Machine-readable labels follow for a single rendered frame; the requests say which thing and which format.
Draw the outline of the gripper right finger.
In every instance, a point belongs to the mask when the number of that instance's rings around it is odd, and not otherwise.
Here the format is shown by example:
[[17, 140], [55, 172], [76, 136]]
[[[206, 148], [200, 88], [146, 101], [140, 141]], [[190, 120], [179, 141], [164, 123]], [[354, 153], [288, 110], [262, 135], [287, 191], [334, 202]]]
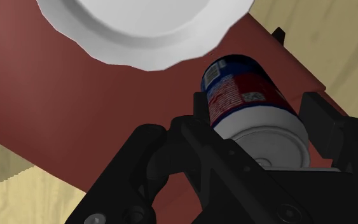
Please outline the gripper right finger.
[[341, 114], [317, 92], [305, 92], [299, 117], [322, 158], [341, 171], [358, 172], [358, 118]]

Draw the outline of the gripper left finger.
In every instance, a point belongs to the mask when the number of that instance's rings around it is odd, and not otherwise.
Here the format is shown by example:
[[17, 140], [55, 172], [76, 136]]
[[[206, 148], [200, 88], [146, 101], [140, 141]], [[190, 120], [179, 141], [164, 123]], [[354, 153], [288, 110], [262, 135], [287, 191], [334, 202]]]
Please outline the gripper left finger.
[[209, 124], [207, 96], [170, 128], [138, 126], [64, 224], [157, 224], [152, 203], [185, 173], [202, 205], [191, 224], [310, 224], [310, 215], [248, 153]]

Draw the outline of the blue red white can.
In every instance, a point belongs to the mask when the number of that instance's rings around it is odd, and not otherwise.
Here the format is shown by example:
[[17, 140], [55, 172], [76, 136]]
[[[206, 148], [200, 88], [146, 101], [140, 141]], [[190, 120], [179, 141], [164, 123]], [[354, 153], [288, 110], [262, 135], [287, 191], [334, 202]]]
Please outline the blue red white can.
[[251, 57], [226, 55], [204, 72], [211, 127], [264, 168], [310, 165], [308, 133], [286, 98]]

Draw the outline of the white plate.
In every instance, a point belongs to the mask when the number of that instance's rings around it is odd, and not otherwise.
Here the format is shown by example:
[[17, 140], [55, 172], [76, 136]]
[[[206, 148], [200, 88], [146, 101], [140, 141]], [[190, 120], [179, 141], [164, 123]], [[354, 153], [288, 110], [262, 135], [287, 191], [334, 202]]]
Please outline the white plate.
[[255, 0], [36, 0], [51, 26], [105, 64], [162, 71], [213, 50]]

